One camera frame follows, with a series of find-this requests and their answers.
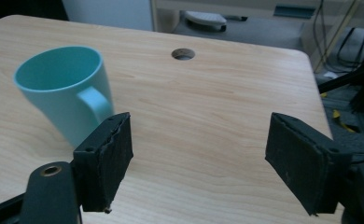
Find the white cabinet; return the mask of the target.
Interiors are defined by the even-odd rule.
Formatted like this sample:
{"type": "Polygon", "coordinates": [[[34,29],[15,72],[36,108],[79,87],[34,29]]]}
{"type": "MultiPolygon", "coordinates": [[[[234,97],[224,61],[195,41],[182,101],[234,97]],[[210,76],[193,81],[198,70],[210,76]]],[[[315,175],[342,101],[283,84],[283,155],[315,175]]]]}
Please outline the white cabinet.
{"type": "Polygon", "coordinates": [[[62,0],[70,21],[153,30],[151,0],[62,0]]]}

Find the grey foot pedal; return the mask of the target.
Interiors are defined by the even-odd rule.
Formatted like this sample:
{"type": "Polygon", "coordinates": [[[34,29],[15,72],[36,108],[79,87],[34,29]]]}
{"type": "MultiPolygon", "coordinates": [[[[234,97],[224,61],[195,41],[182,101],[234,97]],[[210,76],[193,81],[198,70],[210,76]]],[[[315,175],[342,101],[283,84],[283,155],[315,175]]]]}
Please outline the grey foot pedal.
{"type": "Polygon", "coordinates": [[[197,11],[186,11],[185,18],[189,22],[197,23],[200,25],[219,26],[220,32],[225,32],[227,29],[227,20],[220,14],[197,12],[197,11]]]}

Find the light blue mug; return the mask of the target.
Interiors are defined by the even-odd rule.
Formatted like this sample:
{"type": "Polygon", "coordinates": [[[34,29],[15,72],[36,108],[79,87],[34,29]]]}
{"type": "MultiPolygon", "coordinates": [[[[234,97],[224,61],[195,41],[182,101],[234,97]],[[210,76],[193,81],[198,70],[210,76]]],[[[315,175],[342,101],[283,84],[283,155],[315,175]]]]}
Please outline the light blue mug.
{"type": "Polygon", "coordinates": [[[20,65],[14,82],[74,147],[114,114],[103,56],[93,48],[39,53],[20,65]]]}

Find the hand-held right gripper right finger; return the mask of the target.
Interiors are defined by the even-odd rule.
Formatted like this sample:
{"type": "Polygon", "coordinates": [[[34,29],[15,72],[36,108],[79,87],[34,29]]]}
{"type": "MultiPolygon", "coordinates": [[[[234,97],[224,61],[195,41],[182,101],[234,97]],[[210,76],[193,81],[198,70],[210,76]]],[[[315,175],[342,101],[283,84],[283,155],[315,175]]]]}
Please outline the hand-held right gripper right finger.
{"type": "Polygon", "coordinates": [[[308,214],[332,214],[352,154],[305,122],[272,113],[265,160],[308,214]]]}

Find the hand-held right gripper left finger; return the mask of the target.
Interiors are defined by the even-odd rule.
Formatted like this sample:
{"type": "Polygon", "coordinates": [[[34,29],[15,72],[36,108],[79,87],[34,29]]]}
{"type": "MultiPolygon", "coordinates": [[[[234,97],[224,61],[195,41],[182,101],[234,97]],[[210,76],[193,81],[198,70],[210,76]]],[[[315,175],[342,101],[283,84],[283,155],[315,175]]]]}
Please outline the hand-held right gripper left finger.
{"type": "Polygon", "coordinates": [[[111,211],[133,158],[130,118],[125,112],[105,119],[74,150],[78,200],[85,212],[111,211]]]}

